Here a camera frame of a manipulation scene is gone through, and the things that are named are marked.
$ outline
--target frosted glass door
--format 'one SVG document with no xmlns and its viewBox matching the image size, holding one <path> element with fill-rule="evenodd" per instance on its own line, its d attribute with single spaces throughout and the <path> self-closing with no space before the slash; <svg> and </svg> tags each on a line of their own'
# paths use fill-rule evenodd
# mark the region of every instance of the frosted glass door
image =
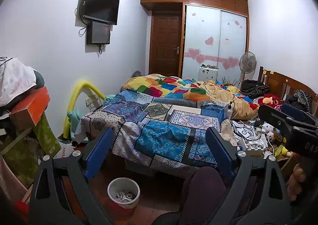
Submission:
<svg viewBox="0 0 318 225">
<path fill-rule="evenodd" d="M 221 11 L 187 6 L 183 79 L 198 79 L 201 64 L 217 65 Z"/>
<path fill-rule="evenodd" d="M 239 61 L 245 53 L 245 47 L 246 17 L 222 11 L 217 81 L 222 82 L 225 77 L 230 83 L 238 81 L 236 86 L 240 86 Z"/>
</svg>

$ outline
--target multicolored blanket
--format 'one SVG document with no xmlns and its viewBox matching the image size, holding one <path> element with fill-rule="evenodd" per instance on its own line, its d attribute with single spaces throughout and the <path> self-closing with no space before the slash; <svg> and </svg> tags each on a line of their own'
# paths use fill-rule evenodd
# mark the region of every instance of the multicolored blanket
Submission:
<svg viewBox="0 0 318 225">
<path fill-rule="evenodd" d="M 251 119 L 258 112 L 258 105 L 253 103 L 249 97 L 237 94 L 238 88 L 214 84 L 213 81 L 182 80 L 178 77 L 152 74 L 131 78 L 123 87 L 154 97 L 189 99 L 192 101 L 213 100 L 225 103 L 234 101 L 233 119 Z"/>
<path fill-rule="evenodd" d="M 211 126 L 236 145 L 222 103 L 209 100 L 198 104 L 124 90 L 82 117 L 75 138 L 81 142 L 88 132 L 95 139 L 109 127 L 114 133 L 114 154 L 185 178 L 199 167 L 217 166 L 205 140 L 206 129 Z"/>
</svg>

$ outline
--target television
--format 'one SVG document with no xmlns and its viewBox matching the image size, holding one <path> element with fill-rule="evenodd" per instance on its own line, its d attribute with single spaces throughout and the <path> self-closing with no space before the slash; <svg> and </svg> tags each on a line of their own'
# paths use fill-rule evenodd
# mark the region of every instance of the television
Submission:
<svg viewBox="0 0 318 225">
<path fill-rule="evenodd" d="M 119 0 L 85 0 L 83 17 L 117 25 Z"/>
</svg>

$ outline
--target door handle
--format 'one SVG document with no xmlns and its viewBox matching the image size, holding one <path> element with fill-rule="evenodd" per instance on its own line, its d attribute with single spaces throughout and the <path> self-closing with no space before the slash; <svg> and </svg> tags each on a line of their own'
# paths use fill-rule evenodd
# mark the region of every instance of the door handle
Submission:
<svg viewBox="0 0 318 225">
<path fill-rule="evenodd" d="M 177 54 L 179 54 L 179 52 L 180 52 L 180 47 L 177 47 L 177 48 L 174 48 L 174 49 L 176 49 L 176 50 L 177 50 Z"/>
</svg>

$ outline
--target orange box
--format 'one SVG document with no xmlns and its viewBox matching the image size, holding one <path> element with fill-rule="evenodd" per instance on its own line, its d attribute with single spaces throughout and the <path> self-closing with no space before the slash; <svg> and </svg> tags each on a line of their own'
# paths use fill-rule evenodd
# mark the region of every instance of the orange box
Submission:
<svg viewBox="0 0 318 225">
<path fill-rule="evenodd" d="M 19 130 L 25 130 L 36 126 L 50 102 L 50 96 L 46 87 L 31 92 L 21 100 L 9 114 L 14 126 Z"/>
</svg>

